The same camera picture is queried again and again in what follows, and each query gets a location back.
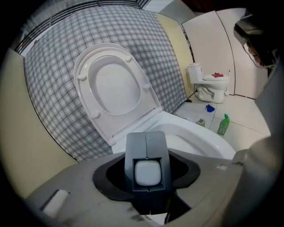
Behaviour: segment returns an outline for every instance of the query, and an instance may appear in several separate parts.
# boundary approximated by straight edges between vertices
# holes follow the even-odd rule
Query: white toilet
[[[89,119],[113,153],[125,151],[129,133],[163,131],[168,148],[224,159],[235,154],[214,132],[162,111],[143,70],[119,45],[86,49],[75,63],[74,79]]]
[[[199,63],[190,64],[187,69],[190,83],[194,84],[198,90],[196,96],[199,100],[214,103],[224,102],[224,94],[230,83],[229,76],[224,75],[216,78],[211,74],[204,76]]]

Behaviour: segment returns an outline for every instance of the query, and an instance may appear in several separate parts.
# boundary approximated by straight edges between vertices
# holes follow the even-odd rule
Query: white button
[[[147,83],[147,84],[145,84],[145,85],[143,86],[143,89],[144,89],[144,90],[148,90],[150,87],[151,87],[151,85]]]
[[[87,79],[87,75],[85,75],[85,74],[80,74],[78,76],[78,80],[84,81],[85,79]]]
[[[96,112],[91,113],[91,118],[98,118],[100,115],[101,113],[96,111]]]
[[[124,59],[126,62],[130,62],[131,61],[131,56],[127,56],[125,59]]]
[[[161,182],[161,167],[155,160],[138,161],[134,168],[135,181],[140,186],[153,186]]]

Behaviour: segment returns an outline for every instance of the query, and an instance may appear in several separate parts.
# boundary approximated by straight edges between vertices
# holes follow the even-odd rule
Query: miniature toilet
[[[229,76],[214,77],[212,74],[203,75],[201,64],[193,63],[188,66],[190,83],[197,89],[196,97],[204,102],[223,103],[224,94],[230,83]]]

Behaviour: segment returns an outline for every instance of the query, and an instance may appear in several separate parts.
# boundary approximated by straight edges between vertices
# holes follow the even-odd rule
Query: toilet lid
[[[127,135],[125,128],[144,121],[150,111],[162,110],[142,68],[119,45],[101,43],[83,51],[75,63],[74,79],[84,110],[111,146],[114,137]]]
[[[229,81],[229,76],[213,77],[211,74],[205,75],[203,80],[214,80],[214,81]]]

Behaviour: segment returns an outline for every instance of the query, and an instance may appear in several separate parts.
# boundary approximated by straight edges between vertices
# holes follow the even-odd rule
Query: black frame
[[[38,26],[36,26],[33,30],[31,30],[18,44],[15,48],[15,51],[18,54],[21,54],[24,49],[44,30],[48,29],[50,26],[56,24],[57,22],[65,19],[66,17],[72,15],[74,12],[91,8],[91,7],[101,7],[101,6],[109,6],[109,5],[122,5],[128,7],[134,7],[138,9],[142,9],[149,0],[96,0],[96,1],[89,1],[80,3],[71,7],[68,7],[50,18],[44,20]]]

